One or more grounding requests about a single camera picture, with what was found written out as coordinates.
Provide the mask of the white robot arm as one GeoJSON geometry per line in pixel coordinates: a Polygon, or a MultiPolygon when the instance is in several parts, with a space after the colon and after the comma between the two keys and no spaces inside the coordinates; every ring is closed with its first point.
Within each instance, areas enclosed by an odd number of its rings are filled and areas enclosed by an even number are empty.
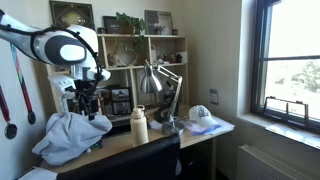
{"type": "Polygon", "coordinates": [[[111,73],[103,69],[98,57],[98,38],[94,30],[72,24],[67,28],[28,26],[0,11],[0,38],[15,45],[24,55],[55,66],[70,66],[78,102],[90,120],[94,92],[111,73]]]}

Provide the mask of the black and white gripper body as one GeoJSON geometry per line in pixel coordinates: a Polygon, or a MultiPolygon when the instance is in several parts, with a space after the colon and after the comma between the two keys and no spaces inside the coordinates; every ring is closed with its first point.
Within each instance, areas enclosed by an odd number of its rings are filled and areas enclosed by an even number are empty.
{"type": "Polygon", "coordinates": [[[88,114],[89,101],[98,99],[93,81],[75,80],[63,74],[53,74],[48,79],[56,89],[60,112],[88,114]]]}

